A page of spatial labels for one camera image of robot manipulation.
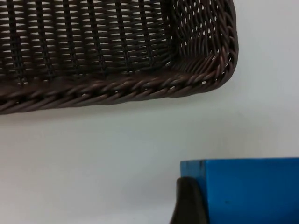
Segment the dark brown object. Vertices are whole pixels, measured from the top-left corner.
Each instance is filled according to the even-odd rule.
[[[232,0],[0,1],[0,113],[216,89],[238,58]]]

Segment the white background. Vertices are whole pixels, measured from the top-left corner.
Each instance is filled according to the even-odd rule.
[[[216,91],[1,116],[0,223],[166,224],[181,160],[299,156],[299,1],[235,6]]]

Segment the blue box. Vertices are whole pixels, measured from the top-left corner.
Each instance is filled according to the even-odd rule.
[[[299,158],[182,161],[210,224],[299,224]]]

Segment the black object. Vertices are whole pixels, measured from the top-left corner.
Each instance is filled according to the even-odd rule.
[[[177,202],[171,224],[208,224],[197,181],[190,177],[177,180]]]

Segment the basket weave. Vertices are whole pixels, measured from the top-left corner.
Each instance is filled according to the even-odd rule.
[[[238,58],[232,0],[0,2],[0,113],[181,97]]]

